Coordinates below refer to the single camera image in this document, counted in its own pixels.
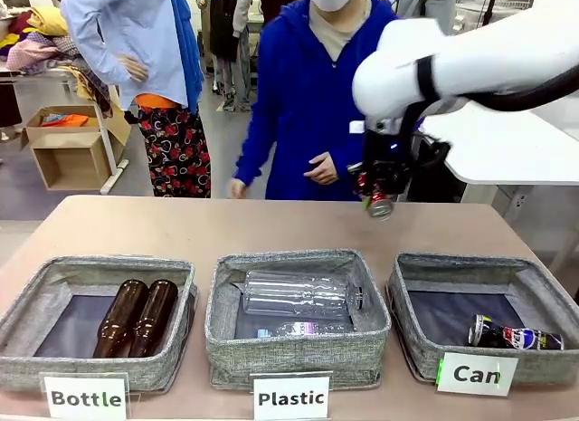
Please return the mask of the black Pepsi can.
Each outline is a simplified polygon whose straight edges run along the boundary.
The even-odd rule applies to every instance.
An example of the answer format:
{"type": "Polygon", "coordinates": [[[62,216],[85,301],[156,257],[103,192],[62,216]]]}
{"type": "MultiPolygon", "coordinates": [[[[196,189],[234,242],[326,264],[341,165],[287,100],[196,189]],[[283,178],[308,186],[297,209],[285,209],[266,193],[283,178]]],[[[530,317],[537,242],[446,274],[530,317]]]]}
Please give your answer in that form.
{"type": "Polygon", "coordinates": [[[520,350],[564,350],[565,341],[559,334],[513,328],[497,324],[490,317],[476,314],[469,327],[468,343],[472,347],[520,350]]]}

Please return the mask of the black red floral skirt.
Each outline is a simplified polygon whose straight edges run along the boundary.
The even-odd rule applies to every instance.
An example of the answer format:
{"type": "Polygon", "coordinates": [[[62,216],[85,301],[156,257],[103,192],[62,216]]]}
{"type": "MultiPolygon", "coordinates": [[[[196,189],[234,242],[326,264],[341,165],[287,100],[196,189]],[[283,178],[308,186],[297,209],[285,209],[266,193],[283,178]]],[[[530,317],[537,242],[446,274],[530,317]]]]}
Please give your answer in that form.
{"type": "Polygon", "coordinates": [[[211,160],[197,112],[181,107],[140,106],[138,126],[155,196],[211,196],[211,160]]]}

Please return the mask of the grey fabric basket Plastic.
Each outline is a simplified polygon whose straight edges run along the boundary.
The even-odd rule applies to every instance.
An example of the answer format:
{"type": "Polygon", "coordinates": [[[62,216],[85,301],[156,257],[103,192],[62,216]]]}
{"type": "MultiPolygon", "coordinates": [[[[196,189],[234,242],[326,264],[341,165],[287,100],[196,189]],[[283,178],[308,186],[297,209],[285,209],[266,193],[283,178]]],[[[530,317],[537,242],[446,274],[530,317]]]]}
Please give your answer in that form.
{"type": "Polygon", "coordinates": [[[351,249],[230,254],[214,269],[204,322],[205,346],[216,388],[250,389],[250,375],[331,371],[333,389],[379,385],[391,319],[363,256],[351,249]],[[367,303],[344,320],[250,315],[242,285],[250,271],[334,274],[362,286],[367,303]],[[257,330],[289,321],[351,323],[343,334],[257,338],[257,330]]]}

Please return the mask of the bystander in grey jacket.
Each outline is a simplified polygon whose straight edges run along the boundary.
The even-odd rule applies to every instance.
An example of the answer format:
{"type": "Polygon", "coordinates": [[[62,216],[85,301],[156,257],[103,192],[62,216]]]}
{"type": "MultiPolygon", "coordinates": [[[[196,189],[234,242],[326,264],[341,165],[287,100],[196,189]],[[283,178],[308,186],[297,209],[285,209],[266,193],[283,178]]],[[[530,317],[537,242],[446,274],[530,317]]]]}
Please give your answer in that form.
{"type": "Polygon", "coordinates": [[[445,34],[451,34],[456,0],[398,0],[396,13],[402,18],[435,19],[445,34]]]}

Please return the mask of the white table leg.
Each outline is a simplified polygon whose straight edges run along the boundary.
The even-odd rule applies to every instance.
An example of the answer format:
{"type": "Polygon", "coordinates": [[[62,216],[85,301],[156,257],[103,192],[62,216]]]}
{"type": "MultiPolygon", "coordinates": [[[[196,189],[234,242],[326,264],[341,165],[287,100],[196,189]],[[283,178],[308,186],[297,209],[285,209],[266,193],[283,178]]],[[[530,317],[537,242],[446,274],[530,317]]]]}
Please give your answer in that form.
{"type": "Polygon", "coordinates": [[[109,178],[107,179],[107,181],[104,183],[104,185],[100,189],[100,193],[102,195],[106,196],[110,193],[112,188],[117,184],[121,175],[124,173],[125,169],[128,167],[129,160],[128,159],[121,159],[119,163],[116,162],[113,148],[112,148],[110,138],[109,138],[109,130],[105,124],[105,120],[104,120],[103,115],[102,115],[102,110],[96,101],[93,102],[93,106],[94,106],[94,110],[96,113],[97,122],[99,124],[99,131],[100,131],[101,139],[103,142],[103,147],[105,149],[105,153],[106,153],[107,161],[108,161],[108,165],[109,165],[109,170],[110,170],[109,178]]]}

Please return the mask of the beige mannequin hand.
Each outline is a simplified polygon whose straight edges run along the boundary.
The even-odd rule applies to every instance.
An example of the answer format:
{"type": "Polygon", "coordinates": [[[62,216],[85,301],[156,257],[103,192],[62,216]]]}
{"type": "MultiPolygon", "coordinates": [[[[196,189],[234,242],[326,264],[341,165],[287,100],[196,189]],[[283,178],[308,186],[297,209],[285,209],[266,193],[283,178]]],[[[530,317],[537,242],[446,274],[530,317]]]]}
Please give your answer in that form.
{"type": "Polygon", "coordinates": [[[118,57],[118,60],[130,74],[132,80],[143,82],[148,79],[147,66],[140,63],[137,59],[125,54],[121,54],[118,57]]]}

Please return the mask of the white Plastic label sign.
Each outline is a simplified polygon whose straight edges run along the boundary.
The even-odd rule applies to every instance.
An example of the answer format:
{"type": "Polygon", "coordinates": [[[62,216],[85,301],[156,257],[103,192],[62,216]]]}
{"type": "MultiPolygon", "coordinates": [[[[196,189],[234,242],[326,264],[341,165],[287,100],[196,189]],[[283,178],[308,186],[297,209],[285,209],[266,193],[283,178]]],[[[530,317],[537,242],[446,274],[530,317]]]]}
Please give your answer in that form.
{"type": "Polygon", "coordinates": [[[331,371],[250,375],[255,421],[329,420],[331,371]]]}

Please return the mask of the pink patterned cloth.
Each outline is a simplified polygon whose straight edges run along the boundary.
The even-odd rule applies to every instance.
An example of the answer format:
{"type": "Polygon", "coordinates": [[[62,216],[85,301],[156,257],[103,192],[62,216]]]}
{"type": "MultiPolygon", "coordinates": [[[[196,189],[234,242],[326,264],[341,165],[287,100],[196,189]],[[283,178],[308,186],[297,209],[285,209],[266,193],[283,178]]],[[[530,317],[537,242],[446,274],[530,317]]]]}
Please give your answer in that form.
{"type": "Polygon", "coordinates": [[[58,48],[49,38],[39,32],[30,32],[23,40],[10,48],[5,67],[12,72],[21,71],[59,53],[58,48]]]}

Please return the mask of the yellow cloth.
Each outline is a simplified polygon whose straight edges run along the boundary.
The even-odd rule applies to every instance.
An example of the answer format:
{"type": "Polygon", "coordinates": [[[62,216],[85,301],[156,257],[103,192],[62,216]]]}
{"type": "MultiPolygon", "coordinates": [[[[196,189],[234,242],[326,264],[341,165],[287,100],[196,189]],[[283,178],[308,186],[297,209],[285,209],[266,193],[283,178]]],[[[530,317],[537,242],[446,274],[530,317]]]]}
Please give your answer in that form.
{"type": "Polygon", "coordinates": [[[32,7],[27,23],[48,36],[64,36],[68,33],[66,21],[58,7],[32,7]]]}

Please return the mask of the large clear plastic bottle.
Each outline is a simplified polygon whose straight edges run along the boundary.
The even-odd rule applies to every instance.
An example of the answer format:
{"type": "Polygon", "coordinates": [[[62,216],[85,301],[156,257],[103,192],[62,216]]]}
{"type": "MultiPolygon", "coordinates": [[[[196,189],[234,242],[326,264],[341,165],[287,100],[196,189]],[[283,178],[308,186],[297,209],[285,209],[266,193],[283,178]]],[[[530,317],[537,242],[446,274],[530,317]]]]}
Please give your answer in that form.
{"type": "Polygon", "coordinates": [[[344,320],[366,303],[362,286],[334,274],[250,271],[242,285],[243,310],[250,315],[344,320]]]}

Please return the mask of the white Bottle label sign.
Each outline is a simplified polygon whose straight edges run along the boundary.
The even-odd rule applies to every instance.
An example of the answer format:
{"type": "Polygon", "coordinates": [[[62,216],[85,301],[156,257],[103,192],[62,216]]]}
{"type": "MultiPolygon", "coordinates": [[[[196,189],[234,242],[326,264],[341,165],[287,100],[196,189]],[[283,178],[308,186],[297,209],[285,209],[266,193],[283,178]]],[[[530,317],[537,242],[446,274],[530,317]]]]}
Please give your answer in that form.
{"type": "Polygon", "coordinates": [[[67,421],[127,421],[126,373],[41,373],[49,415],[67,421]]]}

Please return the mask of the wooden cube box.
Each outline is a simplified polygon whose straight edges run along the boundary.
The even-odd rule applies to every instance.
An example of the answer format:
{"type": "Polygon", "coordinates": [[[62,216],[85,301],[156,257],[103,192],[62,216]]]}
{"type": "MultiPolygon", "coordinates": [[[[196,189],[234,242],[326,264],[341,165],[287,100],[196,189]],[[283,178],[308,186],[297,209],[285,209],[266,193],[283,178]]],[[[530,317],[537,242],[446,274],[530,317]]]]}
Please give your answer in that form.
{"type": "Polygon", "coordinates": [[[99,191],[111,175],[98,132],[47,134],[32,142],[31,150],[51,191],[99,191]]]}

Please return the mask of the crushed clear labelled plastic bottle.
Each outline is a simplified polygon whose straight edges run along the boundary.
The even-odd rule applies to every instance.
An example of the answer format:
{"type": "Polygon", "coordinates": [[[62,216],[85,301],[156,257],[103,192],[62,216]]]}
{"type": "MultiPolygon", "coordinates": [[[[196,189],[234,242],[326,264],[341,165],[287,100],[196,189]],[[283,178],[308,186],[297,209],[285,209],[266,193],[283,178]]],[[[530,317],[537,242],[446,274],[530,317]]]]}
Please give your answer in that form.
{"type": "Polygon", "coordinates": [[[319,321],[289,321],[269,328],[257,330],[257,338],[276,338],[288,336],[312,336],[327,334],[343,334],[354,330],[351,323],[347,322],[319,322],[319,321]]]}

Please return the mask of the brown glass bottle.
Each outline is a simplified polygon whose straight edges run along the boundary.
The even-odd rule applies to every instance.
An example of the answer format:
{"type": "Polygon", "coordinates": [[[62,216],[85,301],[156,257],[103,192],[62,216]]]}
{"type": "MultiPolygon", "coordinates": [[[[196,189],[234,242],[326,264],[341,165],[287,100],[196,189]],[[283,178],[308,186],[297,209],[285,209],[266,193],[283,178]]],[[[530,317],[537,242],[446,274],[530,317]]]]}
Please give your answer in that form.
{"type": "Polygon", "coordinates": [[[155,354],[171,317],[178,296],[177,286],[169,280],[154,281],[147,302],[133,328],[130,358],[145,358],[155,354]]]}
{"type": "Polygon", "coordinates": [[[124,281],[99,325],[94,359],[115,358],[132,338],[133,328],[147,302],[148,287],[139,280],[124,281]]]}

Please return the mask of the bystander in grey trousers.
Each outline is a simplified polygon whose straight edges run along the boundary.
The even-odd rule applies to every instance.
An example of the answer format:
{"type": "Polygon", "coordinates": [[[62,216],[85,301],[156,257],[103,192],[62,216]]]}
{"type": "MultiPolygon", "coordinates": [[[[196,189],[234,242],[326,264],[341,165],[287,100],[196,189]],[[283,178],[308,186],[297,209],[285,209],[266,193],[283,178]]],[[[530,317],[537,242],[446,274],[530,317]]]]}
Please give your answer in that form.
{"type": "Polygon", "coordinates": [[[223,77],[224,111],[249,109],[252,0],[210,0],[210,50],[223,77]]]}

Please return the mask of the light blue mannequin shirt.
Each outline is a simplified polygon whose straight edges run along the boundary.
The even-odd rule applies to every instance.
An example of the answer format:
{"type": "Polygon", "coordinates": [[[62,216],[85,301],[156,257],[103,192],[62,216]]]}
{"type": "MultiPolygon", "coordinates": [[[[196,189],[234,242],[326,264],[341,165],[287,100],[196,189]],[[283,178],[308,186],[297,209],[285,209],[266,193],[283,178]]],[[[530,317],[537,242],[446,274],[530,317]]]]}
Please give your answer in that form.
{"type": "Polygon", "coordinates": [[[61,0],[60,9],[86,63],[105,84],[119,87],[123,110],[143,93],[187,105],[171,0],[61,0]],[[148,79],[132,80],[121,54],[146,65],[148,79]]]}

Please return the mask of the grey fabric basket Bottle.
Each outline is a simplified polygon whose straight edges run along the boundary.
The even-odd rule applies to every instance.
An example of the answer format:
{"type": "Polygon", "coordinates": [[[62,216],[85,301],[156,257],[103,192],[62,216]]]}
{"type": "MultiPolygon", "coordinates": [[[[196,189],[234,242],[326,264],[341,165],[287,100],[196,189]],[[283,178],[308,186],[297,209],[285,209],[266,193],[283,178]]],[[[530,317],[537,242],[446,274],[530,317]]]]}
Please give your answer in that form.
{"type": "Polygon", "coordinates": [[[60,256],[44,263],[0,317],[0,388],[32,391],[43,376],[120,374],[135,392],[165,393],[180,367],[195,315],[195,267],[137,255],[60,256]],[[119,286],[160,279],[178,289],[155,353],[95,359],[97,328],[119,286]]]}

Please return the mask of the white Can label sign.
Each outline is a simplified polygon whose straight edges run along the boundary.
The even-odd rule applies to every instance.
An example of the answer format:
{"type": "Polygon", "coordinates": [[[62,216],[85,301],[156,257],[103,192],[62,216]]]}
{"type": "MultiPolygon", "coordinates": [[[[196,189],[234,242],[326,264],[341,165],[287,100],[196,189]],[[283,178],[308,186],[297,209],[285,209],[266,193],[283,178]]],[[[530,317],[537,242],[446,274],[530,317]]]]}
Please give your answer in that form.
{"type": "Polygon", "coordinates": [[[517,358],[444,354],[436,378],[438,392],[506,397],[510,391],[517,358]]]}

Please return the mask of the grey fabric basket Can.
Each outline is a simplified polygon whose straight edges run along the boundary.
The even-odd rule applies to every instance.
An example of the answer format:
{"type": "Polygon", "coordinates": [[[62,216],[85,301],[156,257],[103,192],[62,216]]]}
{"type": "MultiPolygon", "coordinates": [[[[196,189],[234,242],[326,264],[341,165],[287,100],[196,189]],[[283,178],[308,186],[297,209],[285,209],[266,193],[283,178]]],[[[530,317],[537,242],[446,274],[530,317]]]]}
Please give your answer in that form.
{"type": "Polygon", "coordinates": [[[414,377],[432,383],[447,352],[517,358],[516,385],[572,385],[579,377],[579,305],[550,273],[514,257],[400,253],[385,288],[414,377]],[[502,326],[559,334],[564,350],[472,347],[476,314],[502,326]]]}

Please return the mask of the orange cloth at waist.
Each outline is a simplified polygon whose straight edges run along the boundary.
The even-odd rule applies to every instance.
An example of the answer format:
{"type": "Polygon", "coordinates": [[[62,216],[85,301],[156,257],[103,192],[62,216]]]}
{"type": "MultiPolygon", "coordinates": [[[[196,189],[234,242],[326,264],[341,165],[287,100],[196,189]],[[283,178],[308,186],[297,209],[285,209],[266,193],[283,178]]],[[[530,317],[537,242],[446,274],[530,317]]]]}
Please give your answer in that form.
{"type": "Polygon", "coordinates": [[[179,103],[152,93],[139,94],[135,98],[135,102],[139,107],[151,109],[173,109],[180,107],[179,103]]]}

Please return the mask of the blue scarf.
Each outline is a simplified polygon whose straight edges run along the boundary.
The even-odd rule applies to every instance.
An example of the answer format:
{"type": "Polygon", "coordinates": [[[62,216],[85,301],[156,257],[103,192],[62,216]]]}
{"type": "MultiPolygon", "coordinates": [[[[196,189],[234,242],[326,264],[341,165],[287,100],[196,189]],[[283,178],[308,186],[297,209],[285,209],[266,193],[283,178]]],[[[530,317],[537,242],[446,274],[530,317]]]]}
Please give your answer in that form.
{"type": "Polygon", "coordinates": [[[203,90],[204,74],[201,70],[199,49],[191,25],[191,11],[187,0],[171,0],[171,4],[185,76],[187,104],[189,110],[196,113],[198,111],[198,99],[203,90]]]}

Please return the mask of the person's left hand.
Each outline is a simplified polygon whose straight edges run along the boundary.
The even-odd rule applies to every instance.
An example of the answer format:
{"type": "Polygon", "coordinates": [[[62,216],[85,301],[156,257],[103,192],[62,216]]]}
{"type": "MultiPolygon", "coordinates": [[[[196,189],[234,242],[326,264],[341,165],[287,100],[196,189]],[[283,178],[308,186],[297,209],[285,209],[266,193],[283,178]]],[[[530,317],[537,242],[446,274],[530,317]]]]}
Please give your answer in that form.
{"type": "Polygon", "coordinates": [[[328,186],[338,181],[338,173],[334,161],[328,152],[315,156],[309,161],[313,166],[310,171],[303,174],[304,177],[321,186],[328,186]]]}

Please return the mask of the person in blue hoodie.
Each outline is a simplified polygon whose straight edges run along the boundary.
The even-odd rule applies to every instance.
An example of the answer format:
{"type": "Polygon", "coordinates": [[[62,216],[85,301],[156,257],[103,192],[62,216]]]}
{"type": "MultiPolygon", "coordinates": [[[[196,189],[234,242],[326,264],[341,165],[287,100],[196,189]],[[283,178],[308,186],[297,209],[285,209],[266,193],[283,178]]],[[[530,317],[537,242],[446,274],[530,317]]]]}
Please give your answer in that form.
{"type": "Polygon", "coordinates": [[[349,122],[364,116],[355,105],[352,81],[396,18],[385,0],[349,0],[335,12],[321,11],[312,0],[295,0],[264,26],[252,114],[269,114],[276,124],[266,198],[358,199],[347,166],[361,160],[363,138],[349,133],[349,122]],[[328,186],[303,176],[313,168],[309,161],[324,152],[338,173],[338,181],[328,186]]]}

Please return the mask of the crushed red can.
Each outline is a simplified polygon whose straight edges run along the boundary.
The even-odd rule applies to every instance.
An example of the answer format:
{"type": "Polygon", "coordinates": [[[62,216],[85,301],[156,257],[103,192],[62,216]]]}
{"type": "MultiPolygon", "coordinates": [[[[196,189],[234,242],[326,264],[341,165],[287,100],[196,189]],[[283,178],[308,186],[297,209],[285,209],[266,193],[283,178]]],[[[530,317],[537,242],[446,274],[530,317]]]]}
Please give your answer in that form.
{"type": "Polygon", "coordinates": [[[383,185],[366,173],[367,191],[370,197],[370,206],[366,212],[372,217],[385,220],[394,210],[394,203],[385,194],[383,185]]]}

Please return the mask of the open cardboard box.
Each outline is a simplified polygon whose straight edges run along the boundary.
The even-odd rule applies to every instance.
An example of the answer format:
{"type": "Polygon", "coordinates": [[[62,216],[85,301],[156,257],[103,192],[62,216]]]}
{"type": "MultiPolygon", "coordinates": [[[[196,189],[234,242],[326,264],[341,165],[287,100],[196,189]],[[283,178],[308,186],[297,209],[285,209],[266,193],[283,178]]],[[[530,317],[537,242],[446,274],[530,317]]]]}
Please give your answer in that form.
{"type": "MultiPolygon", "coordinates": [[[[113,116],[103,118],[104,128],[109,133],[113,155],[119,161],[127,145],[131,127],[124,119],[123,113],[113,109],[113,116]]],[[[93,105],[61,105],[40,108],[24,125],[20,137],[20,148],[48,134],[59,133],[99,133],[100,123],[93,105]],[[44,125],[44,120],[52,115],[63,115],[61,125],[44,125]]]]}

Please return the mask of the person's right forearm blue sleeve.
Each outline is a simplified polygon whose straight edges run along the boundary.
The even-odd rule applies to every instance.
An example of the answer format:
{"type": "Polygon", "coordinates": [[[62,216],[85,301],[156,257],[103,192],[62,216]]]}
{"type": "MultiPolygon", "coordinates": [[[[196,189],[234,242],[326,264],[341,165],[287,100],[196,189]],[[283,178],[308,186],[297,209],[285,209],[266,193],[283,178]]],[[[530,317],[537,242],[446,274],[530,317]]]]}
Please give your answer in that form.
{"type": "Polygon", "coordinates": [[[261,175],[261,168],[269,158],[276,138],[275,120],[269,114],[253,112],[233,178],[250,186],[261,175]]]}

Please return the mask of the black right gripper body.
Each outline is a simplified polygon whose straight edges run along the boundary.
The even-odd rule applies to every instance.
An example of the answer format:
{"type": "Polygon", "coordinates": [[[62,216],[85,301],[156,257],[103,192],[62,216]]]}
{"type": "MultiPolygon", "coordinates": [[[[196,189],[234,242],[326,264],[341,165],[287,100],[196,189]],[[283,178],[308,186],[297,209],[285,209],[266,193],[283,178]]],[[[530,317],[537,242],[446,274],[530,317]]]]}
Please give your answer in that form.
{"type": "Polygon", "coordinates": [[[363,169],[372,179],[383,184],[385,179],[395,175],[411,177],[412,167],[412,138],[409,135],[379,134],[372,130],[365,133],[363,169]]]}

